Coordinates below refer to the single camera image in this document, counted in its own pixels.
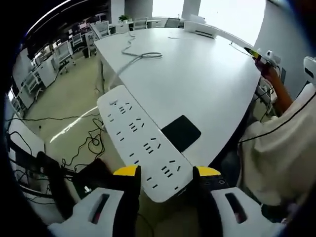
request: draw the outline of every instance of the bright window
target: bright window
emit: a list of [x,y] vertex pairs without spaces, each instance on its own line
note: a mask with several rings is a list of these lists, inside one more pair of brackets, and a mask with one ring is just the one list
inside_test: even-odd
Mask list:
[[266,0],[201,0],[198,15],[254,46],[263,21]]
[[184,0],[154,0],[153,17],[181,17]]

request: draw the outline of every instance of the wall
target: wall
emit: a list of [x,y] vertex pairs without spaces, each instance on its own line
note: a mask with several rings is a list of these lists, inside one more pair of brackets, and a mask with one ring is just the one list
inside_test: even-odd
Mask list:
[[[200,2],[201,0],[184,0],[182,18],[186,19],[190,14],[198,15]],[[125,0],[125,14],[133,19],[140,17],[151,19],[152,13],[153,0]]]
[[153,0],[126,0],[125,14],[132,19],[148,17],[151,19],[153,13]]
[[295,99],[306,83],[303,59],[312,55],[303,32],[290,13],[267,2],[265,16],[254,46],[272,50],[281,57],[280,67],[286,70],[285,87]]
[[111,0],[112,24],[119,23],[119,17],[125,14],[125,0]]
[[182,18],[188,19],[191,14],[197,16],[200,4],[201,0],[184,0]]

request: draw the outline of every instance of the person's hand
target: person's hand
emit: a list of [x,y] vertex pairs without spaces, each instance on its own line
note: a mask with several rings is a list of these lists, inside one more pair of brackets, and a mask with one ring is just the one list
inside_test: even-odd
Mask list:
[[264,65],[261,61],[253,58],[257,69],[261,72],[261,75],[269,82],[274,83],[276,80],[280,80],[276,70],[272,66]]

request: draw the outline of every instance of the power strip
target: power strip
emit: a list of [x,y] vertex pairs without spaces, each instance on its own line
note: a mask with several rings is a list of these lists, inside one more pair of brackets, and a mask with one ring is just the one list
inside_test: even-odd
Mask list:
[[137,101],[119,85],[97,101],[101,118],[125,165],[139,165],[142,186],[163,202],[192,180],[192,165],[159,130]]

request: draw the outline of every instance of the black phone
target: black phone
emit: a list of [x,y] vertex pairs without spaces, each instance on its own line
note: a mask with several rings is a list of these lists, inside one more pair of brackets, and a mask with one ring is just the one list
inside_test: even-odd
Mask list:
[[161,131],[179,152],[183,152],[201,136],[199,129],[184,115]]

